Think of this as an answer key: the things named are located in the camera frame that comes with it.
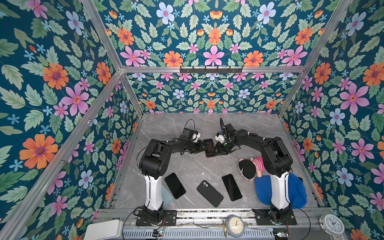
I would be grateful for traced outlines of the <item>black phone pink edge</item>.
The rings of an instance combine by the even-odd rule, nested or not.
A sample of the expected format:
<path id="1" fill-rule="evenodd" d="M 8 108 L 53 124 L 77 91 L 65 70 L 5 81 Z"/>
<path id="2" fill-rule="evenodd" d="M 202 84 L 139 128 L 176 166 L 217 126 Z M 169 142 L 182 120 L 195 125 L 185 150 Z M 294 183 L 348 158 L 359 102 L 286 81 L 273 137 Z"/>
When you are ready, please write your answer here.
<path id="1" fill-rule="evenodd" d="M 203 143 L 205 145 L 205 153 L 207 158 L 215 157 L 217 152 L 216 152 L 216 146 L 215 143 L 212 139 L 206 139 L 203 140 Z"/>

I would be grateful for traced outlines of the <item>black phone lower right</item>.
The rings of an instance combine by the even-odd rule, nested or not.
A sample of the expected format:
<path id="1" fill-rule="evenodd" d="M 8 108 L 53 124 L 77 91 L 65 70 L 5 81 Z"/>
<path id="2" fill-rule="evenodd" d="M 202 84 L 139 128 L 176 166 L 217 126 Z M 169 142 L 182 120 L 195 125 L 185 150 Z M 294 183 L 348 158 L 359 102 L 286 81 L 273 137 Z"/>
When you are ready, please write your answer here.
<path id="1" fill-rule="evenodd" d="M 222 180 L 232 202 L 237 201 L 243 197 L 232 174 L 223 176 Z"/>

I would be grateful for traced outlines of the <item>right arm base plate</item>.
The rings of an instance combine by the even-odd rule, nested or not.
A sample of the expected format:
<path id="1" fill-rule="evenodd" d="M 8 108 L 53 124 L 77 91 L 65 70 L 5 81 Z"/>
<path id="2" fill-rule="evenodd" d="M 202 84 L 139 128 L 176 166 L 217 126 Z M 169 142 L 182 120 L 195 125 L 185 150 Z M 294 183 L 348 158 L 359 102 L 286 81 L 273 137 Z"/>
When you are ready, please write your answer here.
<path id="1" fill-rule="evenodd" d="M 293 211 L 286 212 L 286 215 L 281 215 L 276 210 L 252 209 L 255 214 L 255 220 L 258 226 L 275 225 L 275 226 L 296 226 L 296 221 Z"/>

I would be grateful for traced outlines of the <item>black phone lower left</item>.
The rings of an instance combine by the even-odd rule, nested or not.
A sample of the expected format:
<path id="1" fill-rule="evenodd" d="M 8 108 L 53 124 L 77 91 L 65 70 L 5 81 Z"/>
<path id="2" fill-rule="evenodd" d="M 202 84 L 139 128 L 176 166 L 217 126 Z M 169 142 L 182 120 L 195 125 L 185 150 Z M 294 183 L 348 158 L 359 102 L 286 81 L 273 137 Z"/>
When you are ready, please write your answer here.
<path id="1" fill-rule="evenodd" d="M 186 189 L 175 173 L 171 173 L 169 176 L 165 177 L 165 182 L 176 200 L 186 193 Z"/>

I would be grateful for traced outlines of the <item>white box device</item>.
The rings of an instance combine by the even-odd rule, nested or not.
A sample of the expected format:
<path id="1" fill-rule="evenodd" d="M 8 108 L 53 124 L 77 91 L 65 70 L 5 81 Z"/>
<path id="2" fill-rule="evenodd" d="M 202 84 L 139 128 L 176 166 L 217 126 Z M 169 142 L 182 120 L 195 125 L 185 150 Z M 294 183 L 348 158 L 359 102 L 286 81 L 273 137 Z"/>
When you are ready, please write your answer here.
<path id="1" fill-rule="evenodd" d="M 87 226 L 85 240 L 111 240 L 122 237 L 123 221 L 111 220 Z"/>

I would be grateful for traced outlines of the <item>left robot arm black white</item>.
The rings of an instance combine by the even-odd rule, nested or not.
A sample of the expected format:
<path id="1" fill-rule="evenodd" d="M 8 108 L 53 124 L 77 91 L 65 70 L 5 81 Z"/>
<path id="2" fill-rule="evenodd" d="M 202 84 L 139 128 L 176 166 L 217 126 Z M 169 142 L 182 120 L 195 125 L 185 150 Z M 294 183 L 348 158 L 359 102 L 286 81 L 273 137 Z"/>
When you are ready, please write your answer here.
<path id="1" fill-rule="evenodd" d="M 150 141 L 139 162 L 139 169 L 146 181 L 145 207 L 148 210 L 159 211 L 163 207 L 162 178 L 168 169 L 172 154 L 197 154 L 204 150 L 199 133 L 193 133 L 190 138 L 180 136 L 171 141 Z"/>

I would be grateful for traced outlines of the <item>round beige clock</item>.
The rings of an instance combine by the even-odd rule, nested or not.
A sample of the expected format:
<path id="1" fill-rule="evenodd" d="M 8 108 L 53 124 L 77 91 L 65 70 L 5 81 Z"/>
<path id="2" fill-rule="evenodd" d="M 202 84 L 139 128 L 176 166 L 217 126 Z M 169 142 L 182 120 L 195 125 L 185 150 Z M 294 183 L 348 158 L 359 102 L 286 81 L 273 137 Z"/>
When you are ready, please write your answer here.
<path id="1" fill-rule="evenodd" d="M 235 215 L 230 215 L 225 223 L 227 233 L 234 238 L 239 238 L 244 234 L 245 224 L 243 220 Z"/>

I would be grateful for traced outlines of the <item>black hook rail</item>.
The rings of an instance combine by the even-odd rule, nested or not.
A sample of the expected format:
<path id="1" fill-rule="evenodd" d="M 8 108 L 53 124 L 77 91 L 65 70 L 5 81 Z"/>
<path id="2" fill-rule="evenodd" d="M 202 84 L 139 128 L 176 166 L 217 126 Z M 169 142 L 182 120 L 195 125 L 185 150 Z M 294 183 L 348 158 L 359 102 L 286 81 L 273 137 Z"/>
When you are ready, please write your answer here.
<path id="1" fill-rule="evenodd" d="M 180 67 L 180 73 L 185 74 L 238 74 L 243 72 L 243 67 Z"/>

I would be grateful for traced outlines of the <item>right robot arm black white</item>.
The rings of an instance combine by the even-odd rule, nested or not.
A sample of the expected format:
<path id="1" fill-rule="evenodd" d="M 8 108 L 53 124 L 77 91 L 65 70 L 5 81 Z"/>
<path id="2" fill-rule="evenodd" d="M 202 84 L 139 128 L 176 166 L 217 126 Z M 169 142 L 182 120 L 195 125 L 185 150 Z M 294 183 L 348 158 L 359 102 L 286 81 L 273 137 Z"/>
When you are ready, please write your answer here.
<path id="1" fill-rule="evenodd" d="M 280 137 L 266 138 L 245 130 L 228 132 L 222 130 L 215 139 L 216 155 L 228 155 L 235 146 L 248 146 L 262 154 L 264 167 L 270 174 L 272 186 L 271 208 L 279 211 L 291 209 L 288 194 L 288 179 L 293 163 L 292 157 Z"/>

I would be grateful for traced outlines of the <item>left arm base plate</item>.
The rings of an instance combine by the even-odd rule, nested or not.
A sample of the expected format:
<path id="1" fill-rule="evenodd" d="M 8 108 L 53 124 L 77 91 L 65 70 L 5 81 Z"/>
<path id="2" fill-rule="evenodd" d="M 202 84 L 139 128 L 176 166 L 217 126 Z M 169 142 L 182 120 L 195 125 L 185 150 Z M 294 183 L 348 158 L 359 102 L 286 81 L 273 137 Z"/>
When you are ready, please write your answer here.
<path id="1" fill-rule="evenodd" d="M 161 210 L 139 211 L 137 217 L 137 227 L 160 227 L 160 226 L 175 226 L 177 221 L 176 210 Z"/>

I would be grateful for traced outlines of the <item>light blue phone case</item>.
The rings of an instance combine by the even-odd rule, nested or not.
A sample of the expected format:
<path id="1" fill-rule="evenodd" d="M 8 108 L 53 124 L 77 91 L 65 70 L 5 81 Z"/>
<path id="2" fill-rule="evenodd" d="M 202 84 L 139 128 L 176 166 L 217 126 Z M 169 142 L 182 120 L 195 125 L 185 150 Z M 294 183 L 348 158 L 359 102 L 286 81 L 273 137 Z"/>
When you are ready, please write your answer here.
<path id="1" fill-rule="evenodd" d="M 162 199 L 164 202 L 164 208 L 174 200 L 172 193 L 164 185 L 162 185 Z"/>

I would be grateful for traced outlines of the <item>blue cloth hat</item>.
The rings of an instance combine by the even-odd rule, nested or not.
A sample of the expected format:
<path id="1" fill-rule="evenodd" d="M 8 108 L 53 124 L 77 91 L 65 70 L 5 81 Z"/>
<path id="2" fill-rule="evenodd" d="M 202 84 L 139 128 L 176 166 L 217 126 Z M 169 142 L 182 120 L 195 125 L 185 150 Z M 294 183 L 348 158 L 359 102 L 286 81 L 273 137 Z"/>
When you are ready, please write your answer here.
<path id="1" fill-rule="evenodd" d="M 303 208 L 307 204 L 306 189 L 300 178 L 294 174 L 290 174 L 288 178 L 289 184 L 289 201 L 293 204 L 293 208 Z M 272 199 L 272 184 L 269 175 L 255 179 L 255 189 L 261 203 L 270 205 Z"/>

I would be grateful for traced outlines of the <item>aluminium front rail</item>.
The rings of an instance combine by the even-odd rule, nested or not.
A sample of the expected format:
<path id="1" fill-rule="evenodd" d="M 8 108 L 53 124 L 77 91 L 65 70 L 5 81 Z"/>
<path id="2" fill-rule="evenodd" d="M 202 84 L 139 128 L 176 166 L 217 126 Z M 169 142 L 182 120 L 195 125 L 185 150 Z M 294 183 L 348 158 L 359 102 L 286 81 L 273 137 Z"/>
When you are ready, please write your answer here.
<path id="1" fill-rule="evenodd" d="M 107 220 L 124 220 L 129 216 L 131 209 L 100 209 L 96 217 L 96 221 Z M 242 219 L 255 220 L 255 214 L 252 212 L 252 208 L 229 208 L 229 209 L 176 209 L 177 219 L 179 221 L 184 220 L 216 220 L 223 219 L 230 215 L 236 215 Z M 301 210 L 294 209 L 293 213 L 297 221 L 300 219 L 314 219 L 325 214 L 332 214 L 334 210 L 332 208 L 303 208 Z"/>

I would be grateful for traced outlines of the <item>white alarm clock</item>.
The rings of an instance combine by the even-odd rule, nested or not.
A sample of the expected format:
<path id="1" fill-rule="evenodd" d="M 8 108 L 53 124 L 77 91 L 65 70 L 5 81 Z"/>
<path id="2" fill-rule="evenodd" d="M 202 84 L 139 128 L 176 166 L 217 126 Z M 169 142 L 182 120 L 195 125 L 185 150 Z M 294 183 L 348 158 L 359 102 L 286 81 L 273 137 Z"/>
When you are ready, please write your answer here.
<path id="1" fill-rule="evenodd" d="M 323 232 L 330 236 L 339 236 L 345 232 L 342 220 L 333 214 L 320 216 L 319 224 Z"/>

